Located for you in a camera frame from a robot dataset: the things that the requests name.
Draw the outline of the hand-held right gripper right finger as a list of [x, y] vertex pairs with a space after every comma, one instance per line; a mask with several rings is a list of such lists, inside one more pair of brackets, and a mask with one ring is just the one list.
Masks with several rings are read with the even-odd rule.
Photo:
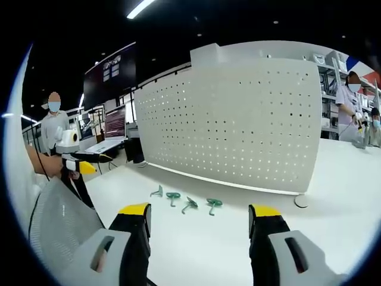
[[281, 213], [250, 204], [249, 257], [254, 285], [342, 285], [346, 274], [336, 274], [324, 251], [300, 231], [292, 231]]

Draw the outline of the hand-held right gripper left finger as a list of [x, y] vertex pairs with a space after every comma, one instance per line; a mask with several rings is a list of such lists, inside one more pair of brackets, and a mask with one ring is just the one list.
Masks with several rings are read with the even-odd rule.
[[122, 208], [74, 253], [64, 285], [146, 285], [151, 249], [151, 204]]

